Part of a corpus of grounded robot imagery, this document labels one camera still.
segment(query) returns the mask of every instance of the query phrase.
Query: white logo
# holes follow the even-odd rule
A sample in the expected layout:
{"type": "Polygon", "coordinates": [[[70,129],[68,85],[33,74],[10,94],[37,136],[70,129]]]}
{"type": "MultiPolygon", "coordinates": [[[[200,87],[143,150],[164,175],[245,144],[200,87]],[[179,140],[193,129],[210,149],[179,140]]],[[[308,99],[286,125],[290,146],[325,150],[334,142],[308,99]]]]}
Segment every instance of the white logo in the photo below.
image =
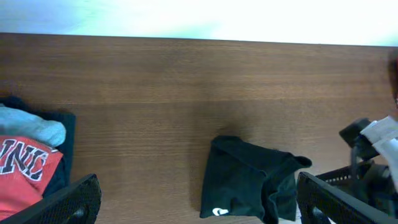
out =
{"type": "Polygon", "coordinates": [[[213,209],[213,213],[215,216],[220,216],[220,215],[225,215],[227,214],[229,211],[227,209],[222,209],[222,208],[215,208],[213,209]]]}

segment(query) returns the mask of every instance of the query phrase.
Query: red shirt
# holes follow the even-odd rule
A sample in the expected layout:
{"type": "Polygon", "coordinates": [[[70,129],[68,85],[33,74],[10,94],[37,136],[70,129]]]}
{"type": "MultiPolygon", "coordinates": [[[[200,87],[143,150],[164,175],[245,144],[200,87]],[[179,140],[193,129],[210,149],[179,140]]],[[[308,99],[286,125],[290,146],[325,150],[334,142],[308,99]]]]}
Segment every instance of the red shirt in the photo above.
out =
{"type": "Polygon", "coordinates": [[[0,136],[0,220],[43,199],[61,158],[61,152],[35,140],[0,136]]]}

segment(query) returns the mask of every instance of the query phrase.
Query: white wall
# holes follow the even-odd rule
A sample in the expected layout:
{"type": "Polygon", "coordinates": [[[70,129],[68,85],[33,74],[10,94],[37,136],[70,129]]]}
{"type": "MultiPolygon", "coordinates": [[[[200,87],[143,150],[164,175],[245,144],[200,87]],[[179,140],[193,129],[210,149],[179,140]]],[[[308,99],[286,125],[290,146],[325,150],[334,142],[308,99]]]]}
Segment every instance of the white wall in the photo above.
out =
{"type": "Polygon", "coordinates": [[[398,46],[398,0],[0,0],[0,32],[398,46]]]}

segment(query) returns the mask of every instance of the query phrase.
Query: pile of clothes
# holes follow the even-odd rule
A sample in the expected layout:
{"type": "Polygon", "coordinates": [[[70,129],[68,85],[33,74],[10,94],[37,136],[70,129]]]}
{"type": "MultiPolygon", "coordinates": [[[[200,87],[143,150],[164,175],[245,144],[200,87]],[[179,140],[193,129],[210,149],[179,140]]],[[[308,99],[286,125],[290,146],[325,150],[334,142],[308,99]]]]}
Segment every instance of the pile of clothes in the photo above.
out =
{"type": "Polygon", "coordinates": [[[76,117],[0,99],[0,220],[70,184],[76,117]]]}

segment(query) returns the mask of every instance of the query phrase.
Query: black fabric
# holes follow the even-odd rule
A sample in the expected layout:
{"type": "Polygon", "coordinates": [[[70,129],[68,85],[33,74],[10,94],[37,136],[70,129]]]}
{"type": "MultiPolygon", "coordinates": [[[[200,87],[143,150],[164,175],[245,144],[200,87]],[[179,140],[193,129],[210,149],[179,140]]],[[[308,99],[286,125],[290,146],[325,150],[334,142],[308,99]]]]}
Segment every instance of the black fabric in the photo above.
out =
{"type": "Polygon", "coordinates": [[[53,120],[61,122],[67,130],[65,142],[56,147],[62,154],[60,163],[55,169],[54,175],[51,178],[48,186],[44,190],[43,197],[47,197],[52,193],[68,186],[70,184],[70,171],[72,169],[73,160],[73,145],[75,142],[75,124],[76,116],[71,113],[58,112],[43,112],[31,110],[20,98],[9,96],[7,98],[0,98],[0,103],[9,108],[19,109],[28,113],[40,116],[46,120],[53,120]]]}
{"type": "Polygon", "coordinates": [[[229,211],[224,215],[256,216],[264,223],[278,223],[278,218],[294,221],[294,172],[311,165],[306,157],[218,136],[211,142],[200,217],[221,208],[229,211]]]}

